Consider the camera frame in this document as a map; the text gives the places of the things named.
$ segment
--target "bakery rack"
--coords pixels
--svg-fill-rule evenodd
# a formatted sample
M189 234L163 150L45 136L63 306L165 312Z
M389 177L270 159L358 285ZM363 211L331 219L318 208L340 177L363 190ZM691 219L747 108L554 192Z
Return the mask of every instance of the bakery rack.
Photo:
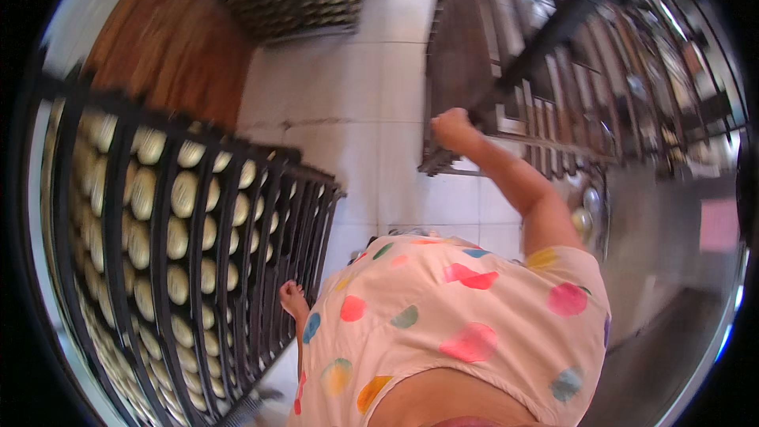
M709 0L438 0L420 171L479 175L430 134L463 107L549 179L634 162L682 175L747 125L735 58Z
M40 68L27 94L51 109L41 220L71 338L128 425L242 425L295 336L277 289L293 278L315 301L345 194L298 149L146 109L92 77ZM173 198L183 174L193 191Z

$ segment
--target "person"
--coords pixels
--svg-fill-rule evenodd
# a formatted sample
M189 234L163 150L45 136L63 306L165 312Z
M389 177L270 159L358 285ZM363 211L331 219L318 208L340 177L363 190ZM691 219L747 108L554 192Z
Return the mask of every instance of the person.
M323 284L295 282L300 379L288 425L576 425L596 389L610 309L567 205L467 111L431 122L524 220L524 264L459 239L382 236Z

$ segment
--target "wooden panel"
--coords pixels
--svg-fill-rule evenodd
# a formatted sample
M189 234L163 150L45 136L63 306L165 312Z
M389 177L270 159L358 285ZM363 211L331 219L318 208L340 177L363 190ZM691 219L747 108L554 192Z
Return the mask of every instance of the wooden panel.
M93 85L145 94L234 131L253 43L218 0L120 0L86 65Z

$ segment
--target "short sleeve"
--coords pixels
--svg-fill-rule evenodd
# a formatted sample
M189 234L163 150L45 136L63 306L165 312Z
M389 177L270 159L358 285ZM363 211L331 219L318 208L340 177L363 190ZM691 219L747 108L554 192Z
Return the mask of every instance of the short sleeve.
M525 266L543 277L574 283L586 289L609 311L600 266L590 252L567 246L553 246L530 254Z

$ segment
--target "white tile floor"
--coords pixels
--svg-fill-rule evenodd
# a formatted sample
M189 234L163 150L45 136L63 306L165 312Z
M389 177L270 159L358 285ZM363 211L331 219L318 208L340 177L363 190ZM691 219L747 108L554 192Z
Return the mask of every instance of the white tile floor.
M348 194L336 211L325 277L394 227L422 226L519 257L520 218L489 180L417 172L434 1L365 0L355 35L280 43L253 56L238 131L299 147ZM295 351L264 383L289 403Z

